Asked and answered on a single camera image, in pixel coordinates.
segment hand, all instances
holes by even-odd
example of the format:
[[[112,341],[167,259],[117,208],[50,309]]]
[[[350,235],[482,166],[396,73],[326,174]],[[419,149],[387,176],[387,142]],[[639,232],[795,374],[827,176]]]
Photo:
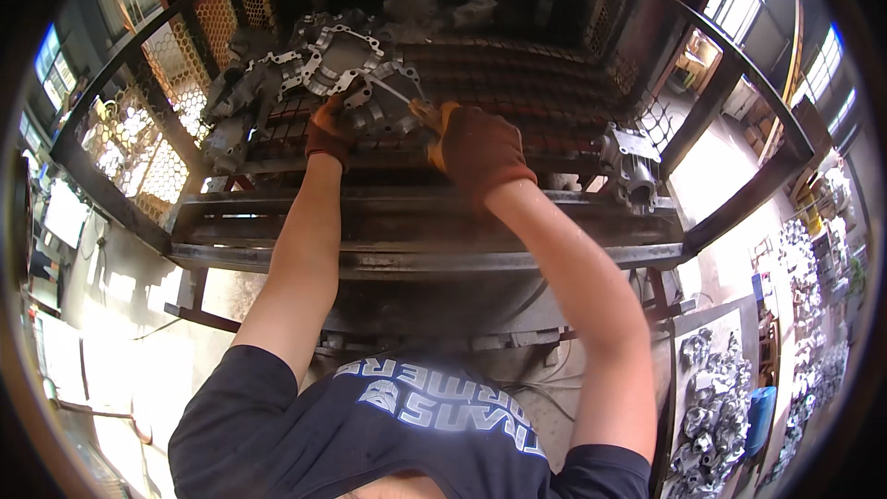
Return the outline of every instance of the hand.
[[[325,152],[348,170],[348,149],[354,143],[354,135],[342,123],[340,116],[344,110],[342,95],[334,94],[317,109],[308,120],[308,143],[305,145],[305,158],[317,152]]]
[[[444,103],[440,114],[439,126],[432,129],[441,139],[429,147],[428,157],[476,207],[504,183],[538,182],[523,158],[521,131],[504,117],[454,102]]]

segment pile of metal parts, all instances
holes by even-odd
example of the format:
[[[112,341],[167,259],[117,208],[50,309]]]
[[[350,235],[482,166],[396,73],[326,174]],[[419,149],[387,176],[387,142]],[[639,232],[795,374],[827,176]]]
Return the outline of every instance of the pile of metal parts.
[[[601,169],[608,178],[606,186],[616,201],[637,215],[653,213],[662,159],[647,132],[619,128],[609,122],[598,143]]]
[[[834,331],[836,343],[826,342],[821,325],[827,306],[820,297],[813,243],[800,220],[782,227],[779,259],[790,274],[794,296],[795,373],[785,440],[765,484],[782,475],[804,438],[804,423],[840,390],[849,351],[843,322]]]
[[[318,97],[349,93],[346,109],[358,132],[407,134],[419,126],[407,103],[425,101],[425,94],[419,71],[403,63],[395,45],[426,42],[442,30],[476,30],[492,21],[495,7],[494,0],[448,9],[436,0],[383,0],[385,20],[359,8],[307,15],[282,48],[268,31],[238,29],[228,43],[231,61],[210,85],[201,113],[212,127],[202,145],[207,162],[216,174],[233,173],[248,141],[269,136],[274,104],[296,87]]]
[[[830,348],[803,371],[795,372],[795,387],[792,390],[789,419],[786,422],[785,438],[779,452],[779,460],[766,473],[762,484],[777,480],[797,454],[804,438],[806,421],[817,408],[827,405],[841,389],[844,372],[847,370],[849,348],[846,342]]]
[[[724,352],[711,350],[710,329],[700,329],[681,343],[680,362],[693,371],[687,386],[687,413],[681,445],[671,459],[669,499],[716,499],[730,471],[745,453],[751,362],[730,334]]]

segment concrete floor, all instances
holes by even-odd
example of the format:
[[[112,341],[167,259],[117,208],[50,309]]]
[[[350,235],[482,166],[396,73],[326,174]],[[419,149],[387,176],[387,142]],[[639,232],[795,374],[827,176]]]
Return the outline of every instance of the concrete floor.
[[[672,126],[679,127],[689,112],[688,100],[663,96],[661,101],[669,104]],[[672,175],[682,216],[690,225],[703,219],[756,171],[754,153],[738,124],[719,116]],[[778,232],[790,214],[788,200],[779,195],[681,266],[685,297],[698,297],[700,307],[705,307],[752,293],[749,251]],[[106,245],[93,252],[98,235],[105,236]],[[91,216],[82,243],[62,312],[66,322],[82,331],[89,403],[96,410],[118,412],[129,412],[131,404],[139,422],[150,424],[153,431],[153,444],[145,446],[124,422],[96,418],[99,446],[138,494],[173,497],[166,458],[170,434],[233,336],[163,313],[163,302],[175,300],[180,270],[119,227]],[[260,275],[212,270],[204,308],[242,319],[262,282]],[[664,368],[668,349],[655,351],[657,366]],[[578,392],[568,387],[579,383],[581,346],[562,345],[559,359],[564,363],[556,377],[567,379],[559,379],[564,388],[553,388],[551,394],[568,412],[575,412]],[[503,359],[501,364],[509,361]],[[551,370],[541,369],[529,377],[545,377]],[[559,470],[569,447],[570,420],[537,394],[519,397],[552,468]]]

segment shirt logo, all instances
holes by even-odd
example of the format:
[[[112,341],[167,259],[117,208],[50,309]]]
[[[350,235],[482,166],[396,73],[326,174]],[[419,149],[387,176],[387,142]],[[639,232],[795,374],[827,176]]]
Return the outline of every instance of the shirt logo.
[[[339,376],[372,378],[357,403],[384,410],[405,425],[444,432],[502,432],[521,453],[546,456],[523,408],[504,391],[408,362],[372,357],[339,367],[333,377]],[[399,402],[401,392],[405,399]]]

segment metal rack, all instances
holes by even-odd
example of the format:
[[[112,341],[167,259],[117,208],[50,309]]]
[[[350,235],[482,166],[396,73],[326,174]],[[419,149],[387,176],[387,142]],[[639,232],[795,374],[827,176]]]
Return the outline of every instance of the metal rack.
[[[296,13],[337,1],[180,0],[97,74],[51,156],[100,208],[173,261],[188,268],[266,271],[280,217],[304,173],[304,127],[316,97],[296,91],[272,111],[271,137],[254,143],[235,173],[250,176],[260,187],[256,191],[199,193],[208,168],[198,147],[211,128],[195,114],[205,104],[208,83],[225,65],[225,42],[234,29],[271,29],[284,41]],[[549,1],[539,0],[530,17],[537,29],[547,22]],[[600,151],[591,142],[607,122],[643,128],[642,118],[655,110],[648,86],[659,76],[662,55],[637,67],[618,53],[635,1],[604,0],[600,8],[590,8],[589,16],[596,17],[581,28],[573,48],[460,35],[403,45],[399,52],[419,66],[429,98],[501,114],[522,128],[530,168],[576,174],[587,185],[601,174]],[[606,241],[622,268],[669,269],[692,258],[769,200],[813,155],[789,108],[731,40],[679,0],[659,1],[669,14],[665,25],[678,33],[697,27],[724,51],[711,83],[662,152],[661,179],[701,137],[743,74],[783,120],[786,142],[725,205],[686,232],[667,197],[652,215],[637,216],[610,195],[554,194],[571,217]],[[651,46],[667,48],[667,41]],[[95,106],[108,86],[119,89],[115,102]],[[378,187],[354,187],[362,182]],[[347,229],[353,222],[356,237],[343,239],[342,276],[390,281],[536,271],[501,228],[481,232],[464,209],[452,207],[443,184],[415,138],[361,139],[343,181],[343,224]],[[410,227],[453,241],[474,237],[474,249],[460,259],[442,260],[438,251],[423,248],[421,235]]]

